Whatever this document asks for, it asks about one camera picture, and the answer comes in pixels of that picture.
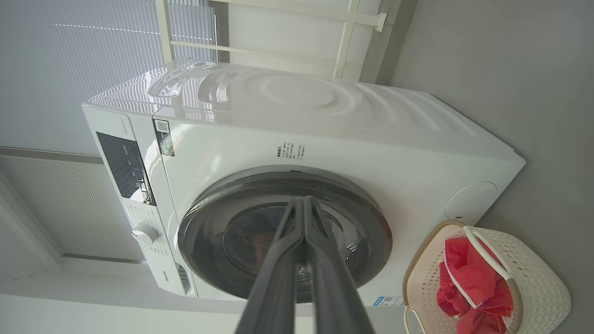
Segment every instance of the washing machine door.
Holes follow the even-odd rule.
[[[185,261],[210,285],[248,298],[285,208],[294,196],[314,196],[320,201],[331,222],[338,251],[357,287],[384,267],[392,237],[373,199],[338,175],[295,166],[250,169],[203,192],[178,232]],[[297,276],[297,302],[309,303],[311,273],[302,267]]]

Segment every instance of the gray floor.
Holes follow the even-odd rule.
[[[527,160],[479,225],[565,282],[555,333],[592,332],[594,2],[419,0],[392,86],[432,93]]]

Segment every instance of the white metal railing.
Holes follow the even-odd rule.
[[[333,78],[342,78],[345,70],[346,56],[349,50],[350,40],[353,35],[353,28],[355,23],[372,26],[377,31],[382,31],[384,23],[386,21],[386,14],[368,15],[357,12],[359,8],[360,0],[350,0],[346,10],[340,10],[335,8],[329,8],[318,5],[302,4],[297,2],[288,2],[281,0],[215,0],[217,2],[226,2],[228,4],[237,4],[245,6],[253,6],[260,8],[268,8],[272,10],[287,11],[295,14],[302,14],[308,16],[328,18],[331,20],[344,21],[345,24],[342,29],[342,35],[340,37],[340,45],[338,48],[338,54],[336,55],[335,61],[329,61],[326,59],[320,59],[315,57],[304,57],[292,55],[289,53],[282,52],[271,52],[258,49],[244,49],[244,48],[231,48],[222,45],[211,45],[202,43],[192,42],[181,42],[178,40],[171,39],[171,24],[169,19],[169,7],[167,0],[156,0],[157,6],[157,20],[159,22],[159,32],[161,38],[161,47],[163,48],[163,58],[165,62],[173,60],[173,46],[193,46],[196,48],[206,48],[219,51],[228,52],[240,52],[240,53],[251,53],[262,56],[273,56],[276,58],[283,58],[292,61],[308,61],[315,63],[322,63],[326,65],[334,65]]]

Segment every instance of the plastic basket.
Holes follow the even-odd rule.
[[[447,220],[431,232],[406,272],[403,297],[407,333],[413,333],[409,315],[414,314],[422,333],[456,334],[457,319],[446,315],[437,305],[444,241],[455,237],[468,237],[479,254],[506,280],[514,302],[512,322],[506,334],[549,334],[565,319],[571,307],[567,288],[528,246],[503,232]],[[484,250],[477,237],[493,251],[503,267]]]

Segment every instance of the washing machine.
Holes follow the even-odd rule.
[[[180,59],[83,110],[158,286],[189,297],[247,298],[288,201],[311,195],[363,304],[399,305],[432,228],[475,224],[525,164],[428,93],[233,64]]]

